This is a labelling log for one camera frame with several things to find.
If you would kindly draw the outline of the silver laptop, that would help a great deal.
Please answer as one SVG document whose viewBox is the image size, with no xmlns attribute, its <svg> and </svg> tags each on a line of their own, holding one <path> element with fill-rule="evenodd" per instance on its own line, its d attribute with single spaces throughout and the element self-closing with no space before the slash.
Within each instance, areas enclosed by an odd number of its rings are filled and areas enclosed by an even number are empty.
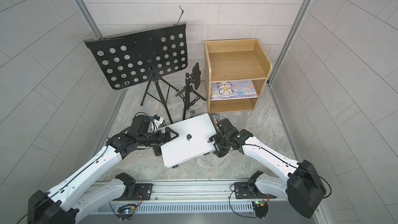
<svg viewBox="0 0 398 224">
<path fill-rule="evenodd" d="M 173 123 L 168 127 L 179 133 L 179 137 L 161 146 L 163 163 L 167 168 L 215 151 L 214 142 L 207 142 L 216 134 L 208 114 Z"/>
</svg>

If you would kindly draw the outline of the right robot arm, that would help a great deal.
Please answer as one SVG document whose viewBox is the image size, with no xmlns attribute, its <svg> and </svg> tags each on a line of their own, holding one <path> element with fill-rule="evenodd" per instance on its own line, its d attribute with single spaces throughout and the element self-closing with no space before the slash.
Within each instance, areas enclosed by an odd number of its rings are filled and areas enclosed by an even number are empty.
<svg viewBox="0 0 398 224">
<path fill-rule="evenodd" d="M 332 193 L 330 184 L 307 160 L 290 159 L 259 141 L 252 133 L 240 131 L 224 118 L 214 121 L 217 133 L 210 138 L 215 154 L 222 158 L 231 150 L 251 157 L 271 170 L 275 176 L 258 171 L 248 180 L 248 191 L 257 196 L 275 196 L 287 200 L 303 217 L 311 218 L 321 201 Z"/>
</svg>

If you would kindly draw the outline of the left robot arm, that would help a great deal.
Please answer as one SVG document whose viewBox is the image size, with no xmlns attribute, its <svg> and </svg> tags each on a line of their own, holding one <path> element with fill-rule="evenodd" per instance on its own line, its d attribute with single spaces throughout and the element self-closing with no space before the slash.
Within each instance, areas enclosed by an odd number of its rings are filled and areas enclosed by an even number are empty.
<svg viewBox="0 0 398 224">
<path fill-rule="evenodd" d="M 123 195 L 135 196 L 135 179 L 126 173 L 117 175 L 106 185 L 89 194 L 105 172 L 130 153 L 152 147 L 157 155 L 160 147 L 179 134 L 169 127 L 160 130 L 154 118 L 139 112 L 132 124 L 109 138 L 106 145 L 75 173 L 47 192 L 41 190 L 29 198 L 29 224 L 77 224 L 94 210 Z"/>
</svg>

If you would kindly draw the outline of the black microphone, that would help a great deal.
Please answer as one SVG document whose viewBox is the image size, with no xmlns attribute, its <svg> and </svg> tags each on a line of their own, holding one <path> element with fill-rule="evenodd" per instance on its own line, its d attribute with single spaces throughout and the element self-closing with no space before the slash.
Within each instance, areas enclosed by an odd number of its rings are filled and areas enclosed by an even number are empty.
<svg viewBox="0 0 398 224">
<path fill-rule="evenodd" d="M 162 155 L 162 150 L 161 150 L 160 145 L 154 146 L 153 151 L 154 151 L 155 156 L 157 156 L 157 157 Z"/>
</svg>

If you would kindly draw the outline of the black phone tripod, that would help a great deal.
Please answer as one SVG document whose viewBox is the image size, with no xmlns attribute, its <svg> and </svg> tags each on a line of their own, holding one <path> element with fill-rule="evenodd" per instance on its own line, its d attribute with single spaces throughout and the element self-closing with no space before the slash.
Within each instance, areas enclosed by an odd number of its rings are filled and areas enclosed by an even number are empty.
<svg viewBox="0 0 398 224">
<path fill-rule="evenodd" d="M 182 120 L 186 119 L 186 113 L 198 100 L 203 100 L 206 102 L 206 99 L 201 96 L 197 89 L 201 84 L 201 71 L 200 66 L 196 63 L 192 69 L 191 74 L 185 74 L 185 86 L 183 89 L 176 94 L 176 96 L 180 96 L 183 100 L 184 107 L 183 107 L 183 114 Z"/>
</svg>

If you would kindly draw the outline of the cartoon cat picture book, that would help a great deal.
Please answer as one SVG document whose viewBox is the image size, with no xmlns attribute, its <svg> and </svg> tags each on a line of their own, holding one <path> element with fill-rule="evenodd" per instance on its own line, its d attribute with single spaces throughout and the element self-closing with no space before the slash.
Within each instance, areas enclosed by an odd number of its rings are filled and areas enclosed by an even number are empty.
<svg viewBox="0 0 398 224">
<path fill-rule="evenodd" d="M 257 98 L 251 80 L 211 83 L 210 99 L 213 101 Z"/>
</svg>

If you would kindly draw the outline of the wooden two-tier shelf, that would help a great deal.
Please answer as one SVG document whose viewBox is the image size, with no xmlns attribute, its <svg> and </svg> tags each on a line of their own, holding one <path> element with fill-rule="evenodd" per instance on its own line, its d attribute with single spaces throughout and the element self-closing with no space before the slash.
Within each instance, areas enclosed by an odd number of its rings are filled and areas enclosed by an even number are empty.
<svg viewBox="0 0 398 224">
<path fill-rule="evenodd" d="M 253 111 L 266 86 L 273 65 L 258 39 L 206 41 L 205 93 L 209 113 Z M 211 84 L 248 80 L 257 93 L 255 98 L 212 100 Z"/>
</svg>

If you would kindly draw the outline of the right circuit board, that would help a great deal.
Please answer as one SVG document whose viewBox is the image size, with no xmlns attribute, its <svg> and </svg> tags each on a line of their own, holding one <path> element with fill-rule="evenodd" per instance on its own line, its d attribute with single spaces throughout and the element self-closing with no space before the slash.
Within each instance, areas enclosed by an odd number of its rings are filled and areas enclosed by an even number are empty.
<svg viewBox="0 0 398 224">
<path fill-rule="evenodd" d="M 266 202 L 255 201 L 252 202 L 256 218 L 265 218 L 269 211 L 269 204 Z"/>
</svg>

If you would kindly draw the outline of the circuit board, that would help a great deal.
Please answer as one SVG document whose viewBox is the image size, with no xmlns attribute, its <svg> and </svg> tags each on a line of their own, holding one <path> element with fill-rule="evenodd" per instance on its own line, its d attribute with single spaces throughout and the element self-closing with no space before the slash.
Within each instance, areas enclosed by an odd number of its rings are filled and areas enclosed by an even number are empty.
<svg viewBox="0 0 398 224">
<path fill-rule="evenodd" d="M 127 204 L 119 207 L 118 214 L 121 215 L 121 218 L 129 219 L 131 218 L 137 209 L 137 204 Z"/>
<path fill-rule="evenodd" d="M 256 218 L 265 218 L 269 211 L 269 204 L 266 202 L 255 201 L 252 202 Z"/>
</svg>

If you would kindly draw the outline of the left circuit board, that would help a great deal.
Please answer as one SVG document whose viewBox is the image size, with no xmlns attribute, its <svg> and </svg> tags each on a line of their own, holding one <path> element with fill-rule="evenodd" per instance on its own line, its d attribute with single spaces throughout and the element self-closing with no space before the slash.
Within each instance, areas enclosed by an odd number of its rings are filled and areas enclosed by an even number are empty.
<svg viewBox="0 0 398 224">
<path fill-rule="evenodd" d="M 121 218 L 129 219 L 131 218 L 137 209 L 137 204 L 127 204 L 119 207 L 118 214 L 121 215 Z"/>
</svg>

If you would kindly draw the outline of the black perforated music stand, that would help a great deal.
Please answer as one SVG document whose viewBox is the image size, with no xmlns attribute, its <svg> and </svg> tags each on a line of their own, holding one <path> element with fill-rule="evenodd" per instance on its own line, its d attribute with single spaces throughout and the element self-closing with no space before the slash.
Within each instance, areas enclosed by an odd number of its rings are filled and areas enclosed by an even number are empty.
<svg viewBox="0 0 398 224">
<path fill-rule="evenodd" d="M 114 90 L 154 83 L 159 102 L 167 108 L 159 82 L 164 76 L 188 67 L 186 28 L 185 22 L 178 21 L 146 31 L 88 39 L 84 43 Z"/>
</svg>

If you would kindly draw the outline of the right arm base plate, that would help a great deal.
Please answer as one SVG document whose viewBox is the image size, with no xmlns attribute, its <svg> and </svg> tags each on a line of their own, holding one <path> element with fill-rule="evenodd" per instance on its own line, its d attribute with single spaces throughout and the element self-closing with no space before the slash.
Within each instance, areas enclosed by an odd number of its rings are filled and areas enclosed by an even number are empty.
<svg viewBox="0 0 398 224">
<path fill-rule="evenodd" d="M 259 190 L 255 189 L 253 185 L 248 182 L 235 182 L 230 190 L 235 195 L 236 199 L 276 199 L 274 195 L 262 194 Z"/>
</svg>

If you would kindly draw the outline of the aluminium mounting rail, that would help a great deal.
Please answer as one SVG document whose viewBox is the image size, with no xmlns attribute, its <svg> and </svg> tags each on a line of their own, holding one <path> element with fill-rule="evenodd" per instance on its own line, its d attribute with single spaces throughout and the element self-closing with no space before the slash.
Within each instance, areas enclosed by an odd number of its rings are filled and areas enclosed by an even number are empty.
<svg viewBox="0 0 398 224">
<path fill-rule="evenodd" d="M 270 177 L 265 174 L 260 175 L 259 184 L 256 186 L 262 194 L 274 195 L 275 200 L 287 201 L 287 186 L 282 180 Z M 160 180 L 152 182 L 136 182 L 136 184 L 153 184 L 152 195 L 149 201 L 154 202 L 211 202 L 224 201 L 232 191 L 230 187 L 235 182 L 248 182 L 247 179 L 216 179 L 216 180 Z M 119 179 L 113 179 L 108 182 L 94 183 L 88 189 L 84 190 L 75 203 L 82 204 L 90 202 L 96 198 L 95 203 L 99 206 L 108 201 L 118 201 L 127 185 Z"/>
</svg>

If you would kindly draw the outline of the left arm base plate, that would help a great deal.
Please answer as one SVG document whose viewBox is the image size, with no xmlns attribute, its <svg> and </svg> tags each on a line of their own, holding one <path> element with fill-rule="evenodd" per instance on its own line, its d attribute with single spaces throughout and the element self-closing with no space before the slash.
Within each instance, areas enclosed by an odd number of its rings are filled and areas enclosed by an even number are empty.
<svg viewBox="0 0 398 224">
<path fill-rule="evenodd" d="M 126 186 L 123 195 L 118 201 L 149 201 L 152 195 L 153 184 L 134 184 Z"/>
</svg>

